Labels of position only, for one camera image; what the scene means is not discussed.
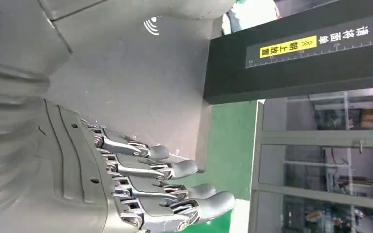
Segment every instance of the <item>black panel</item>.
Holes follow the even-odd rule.
[[[245,69],[247,47],[373,16],[373,0],[340,0],[211,40],[204,98],[224,103],[373,87],[373,46]]]

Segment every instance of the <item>gray robot arm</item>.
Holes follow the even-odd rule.
[[[77,134],[74,113],[42,102],[48,76],[149,17],[214,18],[233,2],[0,0],[0,232],[136,232],[119,216],[125,205],[111,195],[92,135]]]

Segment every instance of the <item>robotic hand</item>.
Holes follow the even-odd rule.
[[[83,122],[93,132],[94,144],[102,147],[104,144],[97,139],[104,142],[108,130]],[[198,169],[192,160],[172,164],[140,158],[140,154],[133,153],[134,150],[126,150],[127,146],[131,143],[135,148],[148,149],[147,144],[135,142],[124,135],[115,133],[115,136],[118,137],[114,137],[114,140],[120,141],[108,139],[107,148],[110,151],[126,151],[128,155],[99,150],[115,186],[112,197],[124,206],[120,213],[123,221],[151,233],[177,232],[189,225],[217,218],[234,207],[235,199],[231,193],[216,193],[210,184],[186,187],[164,182],[196,173]]]

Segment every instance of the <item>green floor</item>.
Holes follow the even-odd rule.
[[[250,199],[256,101],[213,107],[206,172],[183,179],[187,185],[211,183],[236,199]],[[191,226],[186,233],[228,233],[231,213],[209,223]]]

